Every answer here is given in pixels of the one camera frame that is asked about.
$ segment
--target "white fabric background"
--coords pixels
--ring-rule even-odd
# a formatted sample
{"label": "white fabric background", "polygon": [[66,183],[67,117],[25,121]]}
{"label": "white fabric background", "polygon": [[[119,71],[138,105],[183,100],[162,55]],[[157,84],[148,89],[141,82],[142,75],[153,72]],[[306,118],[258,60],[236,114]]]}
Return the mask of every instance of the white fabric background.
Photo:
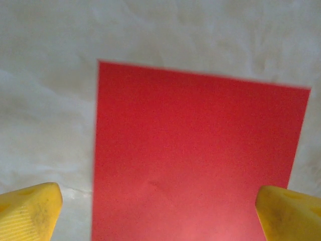
{"label": "white fabric background", "polygon": [[1,0],[0,192],[55,181],[90,240],[97,58],[311,86],[290,189],[321,196],[320,0]]}

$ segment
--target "red rectangle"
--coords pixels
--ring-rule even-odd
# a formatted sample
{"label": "red rectangle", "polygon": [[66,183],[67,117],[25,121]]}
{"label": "red rectangle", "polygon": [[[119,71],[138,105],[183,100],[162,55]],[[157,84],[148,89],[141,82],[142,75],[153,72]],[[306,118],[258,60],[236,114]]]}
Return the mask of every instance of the red rectangle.
{"label": "red rectangle", "polygon": [[265,240],[309,89],[100,63],[92,240]]}

